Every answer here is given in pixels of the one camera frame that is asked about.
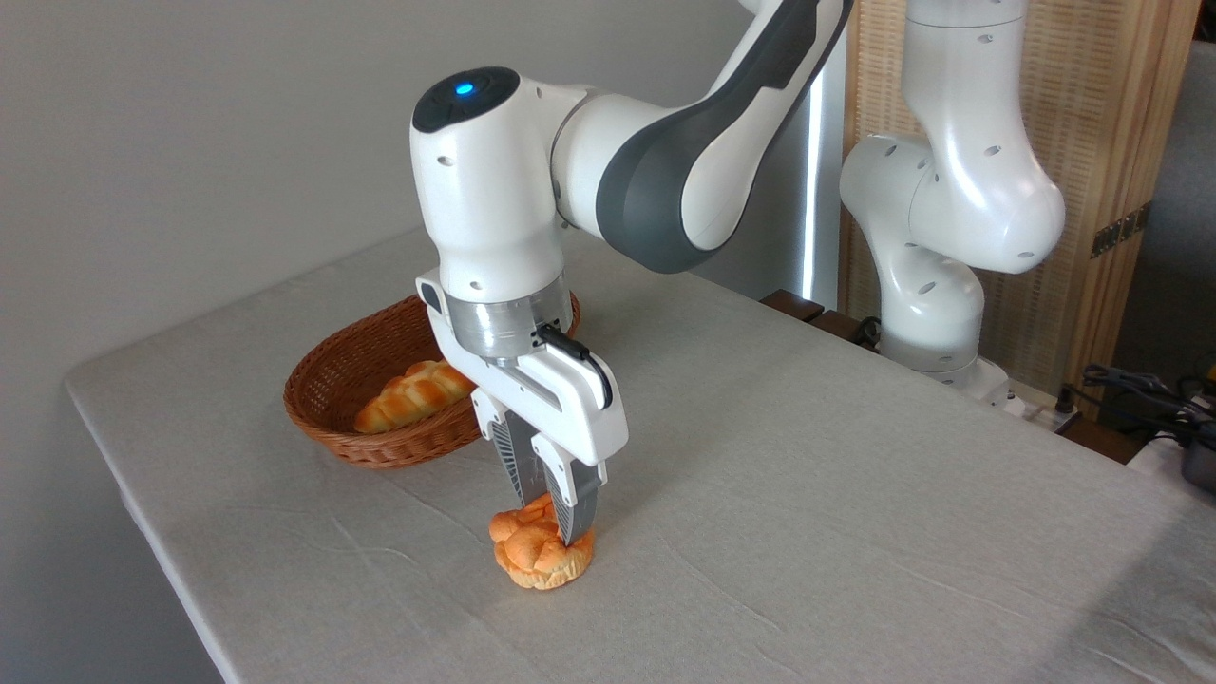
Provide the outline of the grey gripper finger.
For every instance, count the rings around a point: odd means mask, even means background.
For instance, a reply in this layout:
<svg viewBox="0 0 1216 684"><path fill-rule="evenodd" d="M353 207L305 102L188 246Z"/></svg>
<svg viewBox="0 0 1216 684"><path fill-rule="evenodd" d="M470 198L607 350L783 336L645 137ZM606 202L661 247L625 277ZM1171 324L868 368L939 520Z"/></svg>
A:
<svg viewBox="0 0 1216 684"><path fill-rule="evenodd" d="M536 430L483 389L474 389L471 398L482 433L499 453L520 506L536 501L547 492L544 462L533 449Z"/></svg>
<svg viewBox="0 0 1216 684"><path fill-rule="evenodd" d="M593 523L599 486L607 480L606 465L587 465L544 434L531 438L533 452L544 462L544 478L561 526L565 546L581 540Z"/></svg>

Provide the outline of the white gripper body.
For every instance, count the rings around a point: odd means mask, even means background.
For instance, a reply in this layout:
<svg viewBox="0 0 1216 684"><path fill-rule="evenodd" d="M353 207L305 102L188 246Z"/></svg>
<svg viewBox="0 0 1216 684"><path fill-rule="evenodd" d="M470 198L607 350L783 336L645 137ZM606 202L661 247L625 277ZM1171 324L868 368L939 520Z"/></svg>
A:
<svg viewBox="0 0 1216 684"><path fill-rule="evenodd" d="M428 304L430 329L451 368L586 465L604 462L626 445L621 396L614 394L612 407L602 407L602 377L589 364L551 344L527 353L512 368L500 368L465 351L445 316L450 299L438 275L438 270L426 271L416 277L416 288L418 295L434 299Z"/></svg>

